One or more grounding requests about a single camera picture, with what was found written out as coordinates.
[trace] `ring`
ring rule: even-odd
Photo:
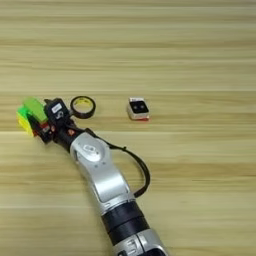
[[[88,108],[88,111],[81,111],[80,108]],[[96,109],[95,101],[88,96],[77,96],[70,103],[72,114],[80,119],[87,119],[94,115]]]

